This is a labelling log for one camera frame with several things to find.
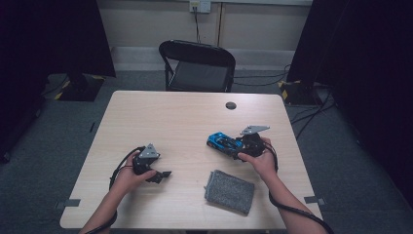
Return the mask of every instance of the blue toy car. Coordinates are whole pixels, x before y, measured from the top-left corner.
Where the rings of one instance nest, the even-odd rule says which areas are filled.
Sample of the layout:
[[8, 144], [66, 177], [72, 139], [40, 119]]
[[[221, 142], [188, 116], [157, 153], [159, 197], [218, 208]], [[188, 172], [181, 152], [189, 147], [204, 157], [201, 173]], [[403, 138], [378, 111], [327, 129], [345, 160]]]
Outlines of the blue toy car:
[[230, 138], [218, 132], [207, 138], [206, 145], [215, 148], [226, 155], [235, 159], [238, 158], [238, 153], [243, 149], [244, 145], [240, 140]]

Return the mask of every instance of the table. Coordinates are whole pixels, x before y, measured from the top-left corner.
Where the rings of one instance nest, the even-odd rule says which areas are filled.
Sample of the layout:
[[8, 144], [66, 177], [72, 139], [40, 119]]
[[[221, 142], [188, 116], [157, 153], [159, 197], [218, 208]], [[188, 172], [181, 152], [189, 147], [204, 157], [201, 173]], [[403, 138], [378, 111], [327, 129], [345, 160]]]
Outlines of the table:
[[[226, 108], [234, 102], [233, 110]], [[172, 174], [160, 184], [146, 182], [128, 194], [113, 228], [252, 230], [285, 228], [268, 199], [268, 188], [252, 166], [207, 146], [207, 137], [222, 132], [238, 137], [246, 126], [270, 126], [260, 135], [272, 140], [279, 175], [301, 201], [314, 196], [281, 97], [253, 94], [115, 92], [66, 207], [63, 228], [81, 228], [108, 190], [109, 178], [134, 148], [153, 143], [161, 158], [152, 168]], [[255, 184], [247, 216], [220, 209], [204, 198], [210, 172], [220, 170]], [[307, 204], [321, 217], [317, 203]]]

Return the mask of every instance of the wall outlet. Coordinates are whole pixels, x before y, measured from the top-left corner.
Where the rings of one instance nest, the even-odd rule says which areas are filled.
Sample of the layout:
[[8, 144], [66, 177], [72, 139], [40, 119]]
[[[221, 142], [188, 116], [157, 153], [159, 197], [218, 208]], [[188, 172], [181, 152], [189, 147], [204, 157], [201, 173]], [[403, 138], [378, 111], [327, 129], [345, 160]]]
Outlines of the wall outlet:
[[189, 12], [195, 12], [194, 8], [197, 9], [197, 12], [201, 12], [201, 1], [189, 1]]
[[210, 13], [210, 1], [189, 1], [189, 12]]

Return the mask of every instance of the gray cloth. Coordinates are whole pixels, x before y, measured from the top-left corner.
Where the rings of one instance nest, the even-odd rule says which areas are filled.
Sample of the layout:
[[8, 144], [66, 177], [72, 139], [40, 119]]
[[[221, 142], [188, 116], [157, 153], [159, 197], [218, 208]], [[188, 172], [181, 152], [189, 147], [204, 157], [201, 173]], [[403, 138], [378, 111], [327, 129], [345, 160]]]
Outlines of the gray cloth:
[[210, 173], [206, 185], [207, 201], [248, 215], [254, 184], [219, 170]]

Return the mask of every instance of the white wall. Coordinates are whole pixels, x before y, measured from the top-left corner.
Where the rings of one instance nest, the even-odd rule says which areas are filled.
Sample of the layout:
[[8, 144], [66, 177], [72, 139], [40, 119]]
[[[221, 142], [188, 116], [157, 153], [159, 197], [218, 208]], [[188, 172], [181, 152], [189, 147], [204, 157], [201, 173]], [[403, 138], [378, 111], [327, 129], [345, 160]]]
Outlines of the white wall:
[[[196, 41], [188, 1], [97, 3], [111, 47], [158, 47], [169, 39]], [[198, 14], [201, 41], [226, 49], [295, 51], [310, 6], [309, 0], [213, 1], [210, 14]]]

